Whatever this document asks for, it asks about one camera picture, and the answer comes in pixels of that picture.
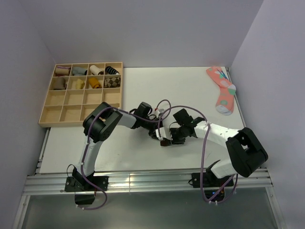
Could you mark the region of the grey brown rolled sock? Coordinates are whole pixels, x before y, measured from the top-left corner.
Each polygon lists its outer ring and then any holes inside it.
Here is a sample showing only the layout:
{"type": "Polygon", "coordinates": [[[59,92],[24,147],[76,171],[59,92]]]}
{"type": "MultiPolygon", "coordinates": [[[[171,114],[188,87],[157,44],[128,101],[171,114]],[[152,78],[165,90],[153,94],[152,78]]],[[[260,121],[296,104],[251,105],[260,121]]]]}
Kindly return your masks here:
{"type": "Polygon", "coordinates": [[[64,78],[56,78],[53,84],[53,90],[66,90],[66,81],[64,78]]]}

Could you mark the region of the black white striped rolled sock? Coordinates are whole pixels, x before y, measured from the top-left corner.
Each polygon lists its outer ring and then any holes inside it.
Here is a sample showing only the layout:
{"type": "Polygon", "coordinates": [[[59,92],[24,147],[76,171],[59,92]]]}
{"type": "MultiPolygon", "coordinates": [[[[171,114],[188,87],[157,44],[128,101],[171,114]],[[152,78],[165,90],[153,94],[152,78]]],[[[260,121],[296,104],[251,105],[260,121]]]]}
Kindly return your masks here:
{"type": "Polygon", "coordinates": [[[109,75],[119,75],[120,74],[115,68],[113,68],[111,66],[106,66],[105,72],[109,75]]]}

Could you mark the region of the pink patterned sock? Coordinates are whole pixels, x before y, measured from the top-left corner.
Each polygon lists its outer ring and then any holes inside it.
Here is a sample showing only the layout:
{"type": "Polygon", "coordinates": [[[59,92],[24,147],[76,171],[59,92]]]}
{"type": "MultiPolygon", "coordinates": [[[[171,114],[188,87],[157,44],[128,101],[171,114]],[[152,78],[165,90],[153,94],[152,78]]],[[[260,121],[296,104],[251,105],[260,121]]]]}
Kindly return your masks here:
{"type": "Polygon", "coordinates": [[[220,93],[215,108],[223,115],[231,115],[234,111],[234,96],[236,86],[232,84],[221,67],[210,67],[206,70],[208,76],[218,85],[220,93]]]}

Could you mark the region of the beige striped rolled sock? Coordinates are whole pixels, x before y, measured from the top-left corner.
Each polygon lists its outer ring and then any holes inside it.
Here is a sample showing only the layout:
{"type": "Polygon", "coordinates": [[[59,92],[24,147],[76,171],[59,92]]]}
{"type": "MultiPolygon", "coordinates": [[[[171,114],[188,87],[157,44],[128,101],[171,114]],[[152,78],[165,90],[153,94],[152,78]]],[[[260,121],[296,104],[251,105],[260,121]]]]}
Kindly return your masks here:
{"type": "Polygon", "coordinates": [[[71,71],[71,68],[70,68],[70,67],[57,66],[57,67],[55,68],[54,73],[55,73],[56,75],[70,75],[70,71],[71,71]]]}

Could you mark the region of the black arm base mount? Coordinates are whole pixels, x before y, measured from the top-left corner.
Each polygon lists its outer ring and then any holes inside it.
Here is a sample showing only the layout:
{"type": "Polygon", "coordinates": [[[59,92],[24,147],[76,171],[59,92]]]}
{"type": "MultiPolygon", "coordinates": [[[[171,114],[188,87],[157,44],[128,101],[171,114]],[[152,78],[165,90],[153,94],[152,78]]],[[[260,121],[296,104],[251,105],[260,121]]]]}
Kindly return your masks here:
{"type": "MultiPolygon", "coordinates": [[[[230,176],[217,178],[212,173],[203,172],[203,187],[221,187],[229,178],[230,176]]],[[[188,184],[193,188],[200,188],[200,173],[191,173],[188,184]]]]}

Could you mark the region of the pale yellow rolled sock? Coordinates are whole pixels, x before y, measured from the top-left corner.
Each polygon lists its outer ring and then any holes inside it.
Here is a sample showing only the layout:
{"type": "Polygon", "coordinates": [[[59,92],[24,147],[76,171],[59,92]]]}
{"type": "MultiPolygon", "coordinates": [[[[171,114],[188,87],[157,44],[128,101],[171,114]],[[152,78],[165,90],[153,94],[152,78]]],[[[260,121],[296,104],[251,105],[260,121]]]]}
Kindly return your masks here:
{"type": "Polygon", "coordinates": [[[77,79],[72,83],[72,89],[82,90],[85,86],[85,81],[82,79],[77,79]]]}

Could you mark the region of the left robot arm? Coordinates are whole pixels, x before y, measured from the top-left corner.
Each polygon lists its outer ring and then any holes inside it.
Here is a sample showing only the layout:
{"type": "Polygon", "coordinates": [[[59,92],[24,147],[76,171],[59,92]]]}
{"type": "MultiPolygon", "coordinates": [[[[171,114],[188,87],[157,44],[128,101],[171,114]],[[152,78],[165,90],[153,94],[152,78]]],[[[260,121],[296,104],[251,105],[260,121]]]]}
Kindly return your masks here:
{"type": "Polygon", "coordinates": [[[73,169],[72,179],[81,190],[92,187],[95,162],[102,144],[109,138],[115,127],[129,129],[143,127],[153,134],[158,122],[158,115],[152,113],[152,107],[142,102],[131,112],[119,110],[106,102],[98,105],[83,121],[85,146],[80,161],[73,169]]]}

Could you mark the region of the brown sock with striped cuff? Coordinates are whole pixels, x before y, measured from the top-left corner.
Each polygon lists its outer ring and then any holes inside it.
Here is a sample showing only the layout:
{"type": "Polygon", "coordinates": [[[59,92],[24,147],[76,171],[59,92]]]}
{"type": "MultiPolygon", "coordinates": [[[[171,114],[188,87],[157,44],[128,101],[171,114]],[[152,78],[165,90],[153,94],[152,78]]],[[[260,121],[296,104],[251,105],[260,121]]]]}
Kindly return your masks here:
{"type": "Polygon", "coordinates": [[[171,146],[171,145],[172,145],[171,140],[164,139],[164,140],[160,141],[160,146],[162,146],[162,147],[167,147],[167,146],[171,146]]]}

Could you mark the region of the wooden compartment tray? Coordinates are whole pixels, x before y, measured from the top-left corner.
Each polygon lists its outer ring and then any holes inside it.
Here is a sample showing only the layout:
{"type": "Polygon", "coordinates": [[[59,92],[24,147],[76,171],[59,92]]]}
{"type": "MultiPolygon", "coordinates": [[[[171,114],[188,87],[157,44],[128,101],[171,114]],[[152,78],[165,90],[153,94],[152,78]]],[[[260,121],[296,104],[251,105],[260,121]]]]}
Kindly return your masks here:
{"type": "Polygon", "coordinates": [[[102,102],[120,108],[122,106],[123,87],[123,63],[122,62],[89,62],[89,63],[64,63],[56,64],[52,73],[48,92],[44,106],[40,115],[39,125],[42,127],[64,127],[79,126],[84,119],[102,102]],[[89,67],[96,65],[103,69],[103,75],[92,75],[89,67]],[[70,75],[56,75],[54,73],[57,66],[70,67],[70,75]],[[87,68],[87,75],[72,75],[72,67],[87,68]],[[120,74],[109,75],[105,72],[105,67],[111,66],[120,74]],[[95,77],[102,84],[100,89],[92,89],[88,79],[95,77]],[[104,88],[104,80],[111,77],[120,77],[121,86],[119,88],[104,88]],[[66,90],[53,90],[54,80],[64,78],[66,90]],[[72,83],[77,79],[85,81],[82,90],[72,89],[72,83]]]}

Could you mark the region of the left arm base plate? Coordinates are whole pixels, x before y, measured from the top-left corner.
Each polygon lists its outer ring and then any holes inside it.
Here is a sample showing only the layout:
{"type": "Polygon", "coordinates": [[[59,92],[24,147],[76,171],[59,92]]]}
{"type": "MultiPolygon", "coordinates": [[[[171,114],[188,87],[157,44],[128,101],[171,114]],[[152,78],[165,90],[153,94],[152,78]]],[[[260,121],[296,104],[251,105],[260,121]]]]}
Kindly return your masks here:
{"type": "MultiPolygon", "coordinates": [[[[66,179],[66,184],[64,191],[65,192],[84,192],[84,191],[97,191],[97,188],[89,184],[87,181],[83,180],[84,183],[79,183],[75,178],[68,177],[66,179]]],[[[102,190],[106,191],[108,188],[108,176],[93,176],[90,178],[90,181],[101,188],[102,190]]]]}

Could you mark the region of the aluminium frame rail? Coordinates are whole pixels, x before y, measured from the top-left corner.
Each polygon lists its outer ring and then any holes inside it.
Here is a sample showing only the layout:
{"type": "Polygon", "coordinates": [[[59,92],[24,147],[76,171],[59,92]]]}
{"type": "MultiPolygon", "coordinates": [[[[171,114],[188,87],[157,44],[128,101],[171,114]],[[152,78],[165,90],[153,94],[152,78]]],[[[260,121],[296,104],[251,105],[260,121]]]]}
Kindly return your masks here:
{"type": "MultiPolygon", "coordinates": [[[[194,190],[188,181],[198,169],[148,170],[97,172],[95,176],[107,176],[107,193],[136,193],[194,190]]],[[[36,174],[26,179],[23,196],[60,195],[64,191],[66,174],[36,174]]],[[[238,188],[272,187],[266,168],[256,170],[249,177],[239,176],[238,188]]]]}

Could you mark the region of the mustard yellow rolled sock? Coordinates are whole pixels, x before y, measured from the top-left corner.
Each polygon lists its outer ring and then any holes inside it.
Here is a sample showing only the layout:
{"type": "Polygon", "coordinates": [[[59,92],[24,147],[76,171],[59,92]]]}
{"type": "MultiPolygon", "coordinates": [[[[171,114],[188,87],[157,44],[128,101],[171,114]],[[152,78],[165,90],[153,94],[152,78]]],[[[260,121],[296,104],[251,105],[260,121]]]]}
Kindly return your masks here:
{"type": "Polygon", "coordinates": [[[89,78],[88,82],[89,82],[89,85],[91,86],[92,89],[100,89],[100,88],[102,88],[102,84],[95,77],[89,78]]]}

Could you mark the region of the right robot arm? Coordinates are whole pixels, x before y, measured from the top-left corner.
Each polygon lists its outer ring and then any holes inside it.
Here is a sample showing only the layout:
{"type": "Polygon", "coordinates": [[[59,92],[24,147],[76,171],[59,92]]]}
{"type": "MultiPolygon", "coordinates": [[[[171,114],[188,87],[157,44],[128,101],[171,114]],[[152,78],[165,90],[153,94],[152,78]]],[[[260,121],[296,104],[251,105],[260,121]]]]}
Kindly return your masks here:
{"type": "Polygon", "coordinates": [[[187,137],[212,141],[228,152],[227,159],[218,159],[203,172],[203,186],[216,187],[224,178],[232,175],[249,177],[268,160],[268,154],[254,134],[245,127],[241,130],[230,129],[212,124],[203,117],[192,118],[185,109],[175,113],[178,128],[170,128],[171,145],[182,145],[187,137]]]}

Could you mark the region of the grey blue rolled sock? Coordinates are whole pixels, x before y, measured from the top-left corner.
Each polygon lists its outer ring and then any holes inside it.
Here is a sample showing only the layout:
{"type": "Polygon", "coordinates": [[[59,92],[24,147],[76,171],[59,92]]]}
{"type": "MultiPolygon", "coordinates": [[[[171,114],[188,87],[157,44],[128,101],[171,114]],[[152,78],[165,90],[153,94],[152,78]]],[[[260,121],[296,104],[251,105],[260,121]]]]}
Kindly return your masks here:
{"type": "Polygon", "coordinates": [[[82,68],[82,67],[72,67],[72,75],[74,76],[82,76],[82,75],[87,75],[87,68],[82,68]]]}

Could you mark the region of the brown checkered rolled sock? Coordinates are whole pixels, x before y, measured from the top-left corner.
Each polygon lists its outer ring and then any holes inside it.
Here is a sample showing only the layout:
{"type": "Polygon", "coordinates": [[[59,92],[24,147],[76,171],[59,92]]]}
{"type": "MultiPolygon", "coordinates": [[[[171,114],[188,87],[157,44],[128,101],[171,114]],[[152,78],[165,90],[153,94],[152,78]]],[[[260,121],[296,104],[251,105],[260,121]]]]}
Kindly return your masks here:
{"type": "Polygon", "coordinates": [[[104,80],[104,88],[119,88],[121,86],[120,77],[111,77],[104,80]]]}

